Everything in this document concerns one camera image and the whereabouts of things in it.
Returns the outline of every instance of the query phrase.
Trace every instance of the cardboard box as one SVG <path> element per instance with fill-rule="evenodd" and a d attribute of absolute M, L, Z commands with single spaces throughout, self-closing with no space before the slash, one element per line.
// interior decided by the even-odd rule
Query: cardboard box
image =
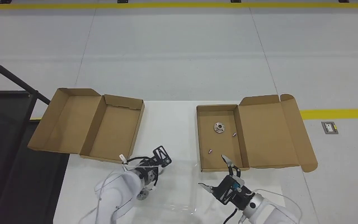
<path fill-rule="evenodd" d="M 280 99 L 254 96 L 245 97 L 239 105 L 197 106 L 201 170 L 227 170 L 221 154 L 244 170 L 289 166 L 315 170 L 318 162 L 296 100 L 288 94 Z M 217 122 L 225 125 L 223 133 L 214 130 Z"/>
<path fill-rule="evenodd" d="M 140 99 L 59 88 L 28 147 L 121 163 L 120 154 L 133 152 L 143 111 Z"/>

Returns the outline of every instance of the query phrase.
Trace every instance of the cardboard box lid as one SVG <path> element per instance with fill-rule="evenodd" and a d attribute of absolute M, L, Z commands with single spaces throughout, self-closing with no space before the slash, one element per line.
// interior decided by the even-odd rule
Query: cardboard box lid
<path fill-rule="evenodd" d="M 296 100 L 289 94 L 245 97 L 239 104 L 250 167 L 318 166 Z"/>
<path fill-rule="evenodd" d="M 134 149 L 140 120 L 144 111 L 141 99 L 104 95 L 106 109 L 96 136 L 87 153 L 81 156 L 121 161 L 120 154 L 129 157 Z"/>
<path fill-rule="evenodd" d="M 141 99 L 59 88 L 28 147 L 118 162 L 133 151 L 143 111 Z"/>
<path fill-rule="evenodd" d="M 79 153 L 101 97 L 88 88 L 57 89 L 28 147 L 33 150 Z"/>

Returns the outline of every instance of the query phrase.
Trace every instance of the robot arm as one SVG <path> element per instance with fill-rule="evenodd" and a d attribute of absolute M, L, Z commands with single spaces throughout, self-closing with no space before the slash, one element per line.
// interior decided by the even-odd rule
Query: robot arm
<path fill-rule="evenodd" d="M 231 202 L 236 206 L 235 211 L 225 220 L 224 224 L 234 216 L 237 210 L 243 211 L 239 223 L 242 223 L 247 218 L 250 223 L 256 224 L 257 218 L 266 206 L 273 206 L 274 210 L 264 224 L 303 224 L 285 207 L 279 206 L 267 198 L 264 198 L 262 195 L 246 188 L 246 186 L 244 186 L 244 180 L 240 178 L 240 169 L 234 166 L 231 160 L 226 156 L 222 155 L 222 158 L 228 165 L 229 175 L 227 175 L 217 187 L 208 186 L 203 183 L 199 183 L 199 185 L 213 194 L 222 204 L 226 205 Z M 233 169 L 236 170 L 236 176 L 233 175 Z"/>
<path fill-rule="evenodd" d="M 154 156 L 151 158 L 134 157 L 124 161 L 128 164 L 130 161 L 140 160 L 133 169 L 128 170 L 124 166 L 124 172 L 111 172 L 105 180 L 98 183 L 95 186 L 97 207 L 85 215 L 79 223 L 115 223 L 133 208 L 135 199 L 147 198 L 149 189 L 146 186 L 152 182 L 155 186 L 161 170 L 172 162 L 163 146 L 156 148 L 153 153 Z"/>

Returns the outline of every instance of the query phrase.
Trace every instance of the white floor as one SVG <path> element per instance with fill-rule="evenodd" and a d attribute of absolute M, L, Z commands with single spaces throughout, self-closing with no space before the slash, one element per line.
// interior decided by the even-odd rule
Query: white floor
<path fill-rule="evenodd" d="M 0 30 L 0 64 L 48 98 L 58 87 L 145 100 L 286 92 L 301 109 L 358 107 L 356 10 L 17 10 L 0 11 Z M 38 103 L 33 117 L 45 109 Z M 281 179 L 305 223 L 356 223 L 358 124 L 334 121 L 336 136 L 305 121 L 319 166 Z"/>

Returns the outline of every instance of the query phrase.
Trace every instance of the yellow floor line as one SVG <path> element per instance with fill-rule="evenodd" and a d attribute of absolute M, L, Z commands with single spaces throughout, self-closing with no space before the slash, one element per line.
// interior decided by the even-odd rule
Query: yellow floor line
<path fill-rule="evenodd" d="M 300 112 L 303 120 L 358 118 L 358 109 L 301 110 Z M 31 118 L 30 120 L 41 120 L 41 118 Z"/>
<path fill-rule="evenodd" d="M 358 3 L 330 2 L 152 2 L 152 3 L 74 3 L 74 4 L 0 4 L 0 10 L 94 9 L 94 8 L 358 8 Z"/>

